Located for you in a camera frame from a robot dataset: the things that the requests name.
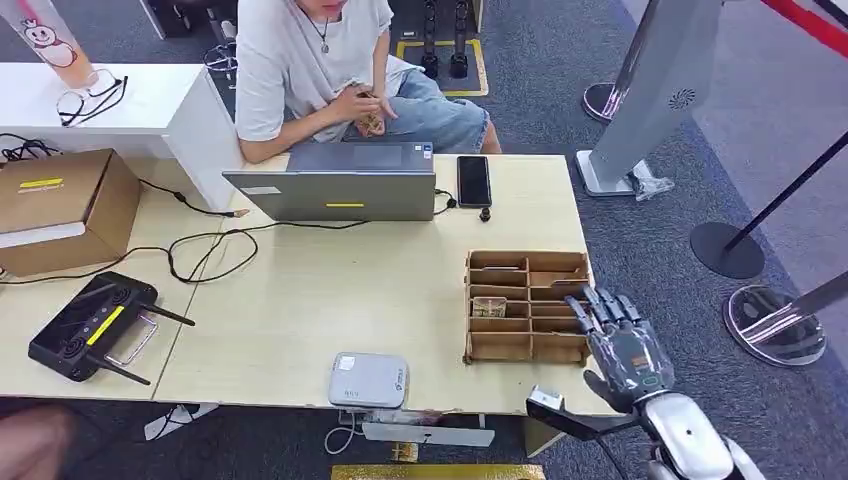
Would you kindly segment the person's left hand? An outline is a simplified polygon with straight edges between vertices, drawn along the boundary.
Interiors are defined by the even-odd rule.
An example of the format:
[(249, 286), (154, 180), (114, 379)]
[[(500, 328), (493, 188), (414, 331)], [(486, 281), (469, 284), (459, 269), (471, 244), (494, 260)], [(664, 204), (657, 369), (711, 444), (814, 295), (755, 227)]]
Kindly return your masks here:
[(396, 119), (397, 114), (394, 112), (388, 100), (376, 96), (371, 92), (365, 92), (364, 97), (379, 100), (380, 106), (377, 110), (364, 117), (360, 123), (360, 132), (366, 137), (384, 135), (386, 133), (388, 120)]

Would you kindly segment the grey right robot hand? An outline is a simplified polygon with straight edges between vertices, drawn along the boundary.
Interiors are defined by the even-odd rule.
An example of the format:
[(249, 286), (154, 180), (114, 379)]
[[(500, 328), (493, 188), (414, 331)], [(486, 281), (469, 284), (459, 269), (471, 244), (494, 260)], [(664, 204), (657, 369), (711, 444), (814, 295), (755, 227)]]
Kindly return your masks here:
[(588, 309), (571, 295), (564, 302), (573, 310), (600, 370), (599, 374), (584, 375), (590, 389), (624, 414), (670, 392), (675, 384), (674, 367), (653, 326), (632, 300), (588, 285), (582, 294)]

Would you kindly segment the person's right hand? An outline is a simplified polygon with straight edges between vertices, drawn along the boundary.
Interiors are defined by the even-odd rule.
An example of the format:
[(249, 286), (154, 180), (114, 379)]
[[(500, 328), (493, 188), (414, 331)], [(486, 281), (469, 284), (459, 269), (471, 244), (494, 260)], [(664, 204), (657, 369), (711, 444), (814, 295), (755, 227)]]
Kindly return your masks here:
[(381, 100), (370, 92), (367, 85), (346, 87), (327, 107), (331, 124), (356, 121), (378, 113), (380, 109)]

